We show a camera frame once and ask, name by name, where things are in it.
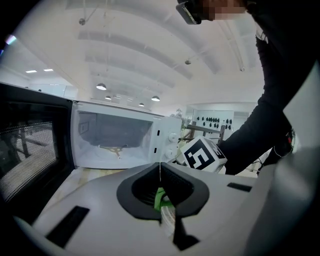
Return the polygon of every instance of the person's arm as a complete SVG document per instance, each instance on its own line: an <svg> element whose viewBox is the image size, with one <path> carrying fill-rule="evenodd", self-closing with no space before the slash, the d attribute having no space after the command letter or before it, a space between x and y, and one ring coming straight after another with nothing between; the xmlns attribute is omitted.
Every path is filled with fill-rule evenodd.
<svg viewBox="0 0 320 256"><path fill-rule="evenodd" d="M236 175L272 148L290 130L283 114L290 97L286 95L286 75L273 46L256 39L264 75L264 93L247 121L219 148L227 158L225 174Z"/></svg>

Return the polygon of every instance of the black and white marker cube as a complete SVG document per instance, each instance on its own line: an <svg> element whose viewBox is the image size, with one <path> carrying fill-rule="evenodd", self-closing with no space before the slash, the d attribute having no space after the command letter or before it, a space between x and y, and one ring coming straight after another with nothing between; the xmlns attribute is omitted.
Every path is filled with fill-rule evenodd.
<svg viewBox="0 0 320 256"><path fill-rule="evenodd" d="M187 166L193 169L217 173L227 162L218 146L203 136L194 138L180 150Z"/></svg>

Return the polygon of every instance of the microwave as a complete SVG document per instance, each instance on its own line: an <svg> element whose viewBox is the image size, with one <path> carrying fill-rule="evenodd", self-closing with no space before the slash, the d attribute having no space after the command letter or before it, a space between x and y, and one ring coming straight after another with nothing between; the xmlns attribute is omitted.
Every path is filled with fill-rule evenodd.
<svg viewBox="0 0 320 256"><path fill-rule="evenodd" d="M0 107L0 192L30 222L77 167L129 169L178 151L182 121L173 117L3 83Z"/></svg>
<svg viewBox="0 0 320 256"><path fill-rule="evenodd" d="M74 101L71 149L76 166L128 169L172 160L181 120L103 104Z"/></svg>

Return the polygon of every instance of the black slot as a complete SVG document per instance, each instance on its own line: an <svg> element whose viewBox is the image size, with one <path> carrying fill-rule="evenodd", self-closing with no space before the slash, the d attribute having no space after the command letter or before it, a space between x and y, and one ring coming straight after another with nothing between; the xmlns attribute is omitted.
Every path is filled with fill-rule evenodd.
<svg viewBox="0 0 320 256"><path fill-rule="evenodd" d="M236 189L236 190L245 191L245 192L250 192L251 189L252 189L252 186L242 185L242 184L233 183L233 182L229 183L227 185L227 187L233 188L233 189Z"/></svg>
<svg viewBox="0 0 320 256"><path fill-rule="evenodd" d="M65 247L74 232L88 214L89 209L76 206L60 221L60 223L46 236L48 240L59 247Z"/></svg>

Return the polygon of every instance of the green object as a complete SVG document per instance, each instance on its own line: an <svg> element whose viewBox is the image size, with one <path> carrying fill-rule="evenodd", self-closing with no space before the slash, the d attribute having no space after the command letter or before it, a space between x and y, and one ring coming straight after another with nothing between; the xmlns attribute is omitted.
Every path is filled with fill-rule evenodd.
<svg viewBox="0 0 320 256"><path fill-rule="evenodd" d="M155 199L154 199L154 209L157 211L161 211L161 207L163 206L173 206L173 204L170 201L164 200L164 197L166 196L166 192L163 187L159 187Z"/></svg>

